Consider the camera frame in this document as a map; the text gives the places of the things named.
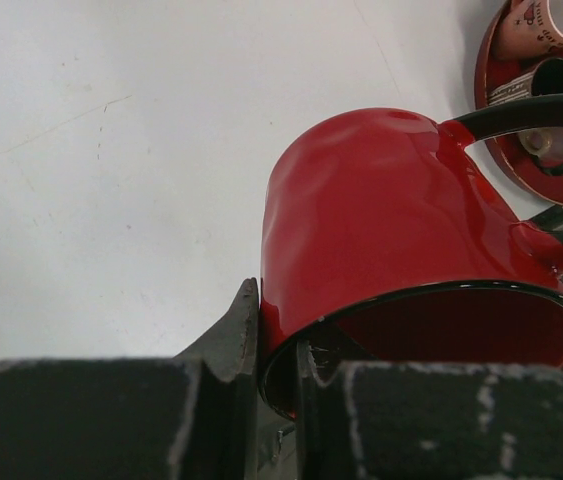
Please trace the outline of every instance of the tabletop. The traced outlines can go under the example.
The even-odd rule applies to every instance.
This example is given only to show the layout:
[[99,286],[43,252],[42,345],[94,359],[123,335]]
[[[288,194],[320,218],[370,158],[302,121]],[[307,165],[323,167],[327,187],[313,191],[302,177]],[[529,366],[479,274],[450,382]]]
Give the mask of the tabletop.
[[[303,131],[471,111],[492,0],[0,1],[0,358],[172,356],[258,276]],[[470,147],[520,218],[549,204]]]

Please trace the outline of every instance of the pink cup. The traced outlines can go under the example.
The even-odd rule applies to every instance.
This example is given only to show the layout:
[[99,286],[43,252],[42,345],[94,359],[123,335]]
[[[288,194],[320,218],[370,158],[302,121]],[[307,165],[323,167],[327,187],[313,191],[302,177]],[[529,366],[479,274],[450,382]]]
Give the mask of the pink cup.
[[520,60],[562,47],[563,0],[523,0],[499,25],[492,53],[499,60]]

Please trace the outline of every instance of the red plate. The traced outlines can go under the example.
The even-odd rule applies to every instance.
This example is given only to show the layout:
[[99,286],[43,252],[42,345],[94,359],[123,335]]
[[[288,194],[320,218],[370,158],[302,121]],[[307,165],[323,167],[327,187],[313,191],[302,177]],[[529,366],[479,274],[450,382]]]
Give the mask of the red plate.
[[[479,50],[474,76],[474,96],[477,108],[488,105],[489,92],[514,79],[525,67],[538,61],[538,59],[533,59],[524,62],[502,62],[490,55],[490,44],[494,31],[499,20],[509,10],[510,1],[507,1],[492,20]],[[563,57],[563,51],[552,56]],[[486,145],[499,167],[517,185],[546,200],[563,205],[563,176],[550,177],[541,173],[534,165],[530,154],[521,146],[516,135],[504,135],[486,140]]]

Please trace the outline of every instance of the red mug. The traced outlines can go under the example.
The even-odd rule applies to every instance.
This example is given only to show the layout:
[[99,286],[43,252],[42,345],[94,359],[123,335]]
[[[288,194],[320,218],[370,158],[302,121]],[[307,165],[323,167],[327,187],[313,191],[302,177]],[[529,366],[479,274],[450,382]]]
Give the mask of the red mug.
[[385,361],[563,369],[563,232],[521,222],[464,148],[563,127],[563,95],[436,123],[388,108],[326,120],[270,177],[260,391],[292,417],[297,338],[335,324]]

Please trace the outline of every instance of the mug rim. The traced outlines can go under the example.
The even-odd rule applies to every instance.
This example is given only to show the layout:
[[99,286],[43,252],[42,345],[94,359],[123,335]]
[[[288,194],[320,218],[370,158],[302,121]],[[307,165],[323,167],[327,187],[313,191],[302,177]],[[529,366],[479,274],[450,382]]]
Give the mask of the mug rim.
[[327,314],[323,317],[319,317],[315,319],[312,323],[310,323],[310,325],[302,328],[298,332],[286,338],[283,341],[283,343],[279,345],[275,349],[275,351],[266,359],[265,365],[263,366],[262,369],[260,369],[259,379],[257,383],[258,383],[258,388],[261,398],[278,415],[289,420],[294,420],[293,417],[288,412],[282,410],[277,405],[270,402],[270,398],[267,395],[266,383],[270,379],[270,373],[274,368],[274,364],[278,363],[280,357],[290,353],[291,350],[290,347],[296,344],[297,340],[299,340],[306,334],[310,333],[313,329],[316,329],[321,325],[336,322],[340,320],[341,317],[350,315],[351,313],[360,310],[364,310],[382,303],[387,303],[402,298],[412,297],[426,293],[443,292],[443,291],[457,290],[457,289],[506,290],[506,291],[520,292],[528,295],[535,295],[544,298],[546,300],[550,300],[563,308],[563,293],[536,284],[510,281],[510,280],[497,280],[497,279],[453,280],[447,282],[429,283],[425,285],[419,285],[416,287],[409,287],[409,288],[396,290],[393,292],[384,293],[372,298],[361,300],[360,302],[354,303],[352,305],[348,305],[347,307],[343,307],[342,309]]

